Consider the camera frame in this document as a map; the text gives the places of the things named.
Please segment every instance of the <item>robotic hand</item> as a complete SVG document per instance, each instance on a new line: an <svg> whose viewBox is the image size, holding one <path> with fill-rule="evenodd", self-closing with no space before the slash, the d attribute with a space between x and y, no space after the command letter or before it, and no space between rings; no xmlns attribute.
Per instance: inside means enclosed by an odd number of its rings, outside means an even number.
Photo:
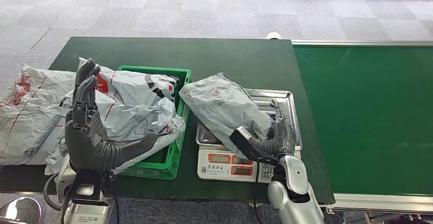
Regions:
<svg viewBox="0 0 433 224"><path fill-rule="evenodd" d="M230 140L250 160L275 165L268 186L268 198L283 224L323 224L323 213L308 183L304 163L294 156L295 134L280 119L273 139L259 141L244 127L237 128Z"/></svg>
<svg viewBox="0 0 433 224"><path fill-rule="evenodd" d="M89 59L77 71L73 108L65 124L68 155L57 181L58 199L63 202L61 223L105 223L109 205L103 201L103 192L111 171L150 150L158 138L158 133L149 132L123 146L107 140L95 102L95 75L100 70Z"/></svg>

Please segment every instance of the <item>green table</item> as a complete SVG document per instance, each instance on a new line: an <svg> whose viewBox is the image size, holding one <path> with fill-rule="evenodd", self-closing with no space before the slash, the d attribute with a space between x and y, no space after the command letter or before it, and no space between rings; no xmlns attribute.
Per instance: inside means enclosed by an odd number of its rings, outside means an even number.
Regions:
<svg viewBox="0 0 433 224"><path fill-rule="evenodd" d="M193 80L224 72L245 88L291 91L303 142L302 159L309 181L319 203L334 203L307 96L289 40L73 37L50 69L75 71L75 58L78 56L92 57L112 69L120 65L189 68ZM179 172L174 180L120 176L117 184L119 196L250 202L254 191L252 183L200 180L197 177L196 128L197 119L190 115ZM21 181L23 174L27 174L33 182ZM9 179L0 182L0 191L9 192L40 192L46 180L40 166L7 166L0 175ZM269 201L266 187L266 184L259 184L259 202Z"/></svg>
<svg viewBox="0 0 433 224"><path fill-rule="evenodd" d="M294 43L334 192L433 196L432 45Z"/></svg>

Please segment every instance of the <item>scale display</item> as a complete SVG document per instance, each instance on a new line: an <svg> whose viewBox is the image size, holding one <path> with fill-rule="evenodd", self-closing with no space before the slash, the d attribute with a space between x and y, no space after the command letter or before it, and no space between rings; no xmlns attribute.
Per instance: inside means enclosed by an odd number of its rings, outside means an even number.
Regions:
<svg viewBox="0 0 433 224"><path fill-rule="evenodd" d="M197 175L200 179L255 182L257 162L242 159L228 150L199 149ZM269 183L273 176L271 165L260 164L258 182Z"/></svg>

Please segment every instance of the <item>red digital display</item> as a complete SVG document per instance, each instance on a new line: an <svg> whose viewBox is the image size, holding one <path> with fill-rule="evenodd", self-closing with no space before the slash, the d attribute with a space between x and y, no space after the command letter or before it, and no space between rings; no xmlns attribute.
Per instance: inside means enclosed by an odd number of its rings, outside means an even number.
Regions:
<svg viewBox="0 0 433 224"><path fill-rule="evenodd" d="M227 154L208 154L209 163L230 164L230 155Z"/></svg>
<svg viewBox="0 0 433 224"><path fill-rule="evenodd" d="M232 164L245 164L245 165L252 165L253 161L249 159L241 159L238 158L236 155L231 156L231 163Z"/></svg>
<svg viewBox="0 0 433 224"><path fill-rule="evenodd" d="M253 175L253 167L248 166L232 166L231 174L238 176L251 176Z"/></svg>

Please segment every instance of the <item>green basket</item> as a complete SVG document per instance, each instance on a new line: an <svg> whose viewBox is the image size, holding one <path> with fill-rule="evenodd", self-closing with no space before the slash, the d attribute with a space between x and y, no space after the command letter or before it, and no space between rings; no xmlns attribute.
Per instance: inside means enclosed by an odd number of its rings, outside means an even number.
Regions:
<svg viewBox="0 0 433 224"><path fill-rule="evenodd" d="M164 67L142 67L142 66L120 66L117 70L142 72L148 74L165 74L179 78L179 83L175 89L175 104L177 114L183 117L185 125L188 121L189 107L179 96L179 91L186 84L191 82L191 70L183 68L164 68ZM179 168L180 154L182 152L183 138L185 132L172 142L169 146L161 149L154 155L127 168L121 173L125 176L154 178L162 180L173 180Z"/></svg>

